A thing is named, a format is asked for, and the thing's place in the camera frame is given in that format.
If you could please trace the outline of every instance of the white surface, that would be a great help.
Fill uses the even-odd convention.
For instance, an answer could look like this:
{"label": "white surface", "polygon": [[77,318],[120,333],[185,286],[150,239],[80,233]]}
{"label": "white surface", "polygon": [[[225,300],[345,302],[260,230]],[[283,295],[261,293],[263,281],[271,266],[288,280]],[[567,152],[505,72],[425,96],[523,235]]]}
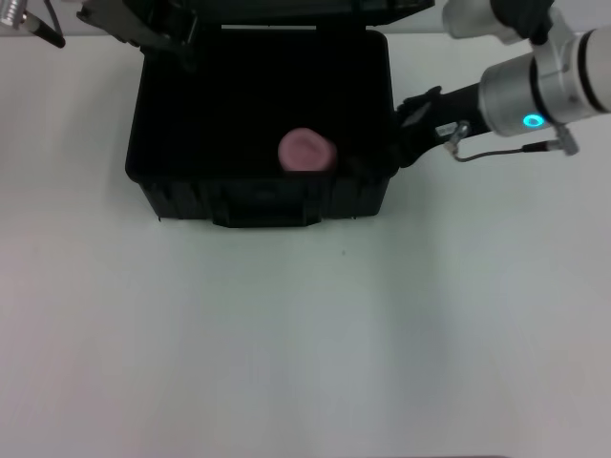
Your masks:
{"label": "white surface", "polygon": [[[430,32],[443,31],[441,24],[441,10],[446,0],[437,0],[437,6],[396,22],[390,26],[380,28],[384,32]],[[61,22],[64,32],[68,35],[92,35],[102,34],[99,29],[84,24],[76,18],[76,12],[80,10],[78,2],[71,0],[63,2],[53,0],[57,16]],[[608,0],[557,0],[556,5],[562,9],[571,26],[578,31],[589,31],[597,27],[611,24],[611,2]],[[30,0],[29,9],[47,20],[48,14],[42,0]],[[0,35],[12,34],[11,31],[0,28]]]}
{"label": "white surface", "polygon": [[[522,51],[391,36],[396,101]],[[234,231],[125,176],[137,50],[0,55],[2,456],[608,453],[611,118],[570,159],[435,150],[375,219]]]}

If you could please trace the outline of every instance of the pink ball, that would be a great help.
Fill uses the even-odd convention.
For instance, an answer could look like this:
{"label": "pink ball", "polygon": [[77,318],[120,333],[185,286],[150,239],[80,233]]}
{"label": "pink ball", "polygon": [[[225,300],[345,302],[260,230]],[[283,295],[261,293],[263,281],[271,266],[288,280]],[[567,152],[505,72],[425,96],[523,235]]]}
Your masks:
{"label": "pink ball", "polygon": [[326,172],[337,160],[335,145],[309,129],[295,129],[284,136],[278,158],[287,172]]}

